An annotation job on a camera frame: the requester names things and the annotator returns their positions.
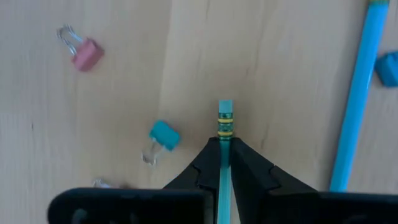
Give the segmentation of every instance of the pencil eraser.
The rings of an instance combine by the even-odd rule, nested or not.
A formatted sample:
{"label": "pencil eraser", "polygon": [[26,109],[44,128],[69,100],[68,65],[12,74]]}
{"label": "pencil eraser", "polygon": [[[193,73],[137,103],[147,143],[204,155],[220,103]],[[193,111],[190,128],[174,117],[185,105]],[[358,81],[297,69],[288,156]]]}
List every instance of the pencil eraser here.
{"label": "pencil eraser", "polygon": [[218,101],[218,112],[219,113],[232,113],[233,112],[232,100],[219,100]]}

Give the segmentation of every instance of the pink binder clip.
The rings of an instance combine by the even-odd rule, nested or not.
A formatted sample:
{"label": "pink binder clip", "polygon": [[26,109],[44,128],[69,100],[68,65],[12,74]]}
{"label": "pink binder clip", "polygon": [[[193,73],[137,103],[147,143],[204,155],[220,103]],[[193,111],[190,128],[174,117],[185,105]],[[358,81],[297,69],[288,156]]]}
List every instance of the pink binder clip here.
{"label": "pink binder clip", "polygon": [[[75,47],[62,36],[63,31],[67,31],[73,39],[80,43],[78,47]],[[104,55],[104,50],[93,39],[86,38],[83,40],[75,34],[70,25],[64,25],[58,29],[57,36],[68,46],[69,51],[72,53],[72,63],[81,72],[89,71]]]}

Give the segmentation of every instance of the teal pencil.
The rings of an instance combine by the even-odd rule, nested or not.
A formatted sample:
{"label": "teal pencil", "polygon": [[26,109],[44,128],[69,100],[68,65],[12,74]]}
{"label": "teal pencil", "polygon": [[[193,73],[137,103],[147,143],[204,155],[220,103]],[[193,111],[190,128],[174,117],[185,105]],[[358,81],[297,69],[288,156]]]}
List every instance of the teal pencil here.
{"label": "teal pencil", "polygon": [[218,138],[221,149],[220,187],[218,190],[218,224],[231,221],[231,166],[229,148],[233,136],[233,102],[218,102]]}

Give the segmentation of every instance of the gold band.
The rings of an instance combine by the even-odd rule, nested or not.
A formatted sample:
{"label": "gold band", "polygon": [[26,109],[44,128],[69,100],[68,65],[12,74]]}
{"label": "gold band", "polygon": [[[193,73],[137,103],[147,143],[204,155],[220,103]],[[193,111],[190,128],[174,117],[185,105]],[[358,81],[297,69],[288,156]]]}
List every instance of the gold band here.
{"label": "gold band", "polygon": [[218,135],[219,136],[231,136],[233,134],[232,131],[224,132],[224,131],[219,131]]}
{"label": "gold band", "polygon": [[218,122],[220,123],[232,123],[234,121],[234,119],[222,119],[222,118],[218,118]]}

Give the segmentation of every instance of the wooden table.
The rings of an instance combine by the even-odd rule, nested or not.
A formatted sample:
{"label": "wooden table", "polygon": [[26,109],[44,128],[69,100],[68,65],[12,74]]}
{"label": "wooden table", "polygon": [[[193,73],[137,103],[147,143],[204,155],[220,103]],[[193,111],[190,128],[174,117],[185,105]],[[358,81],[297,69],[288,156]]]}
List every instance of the wooden table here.
{"label": "wooden table", "polygon": [[[398,47],[396,9],[381,52]],[[216,135],[219,99],[234,100],[237,136],[326,190],[365,12],[360,0],[1,1],[0,222],[43,223],[54,196],[95,177],[165,185]],[[92,72],[71,65],[64,23],[106,49]],[[373,79],[350,191],[398,192],[397,99]],[[182,143],[148,167],[156,119]]]}

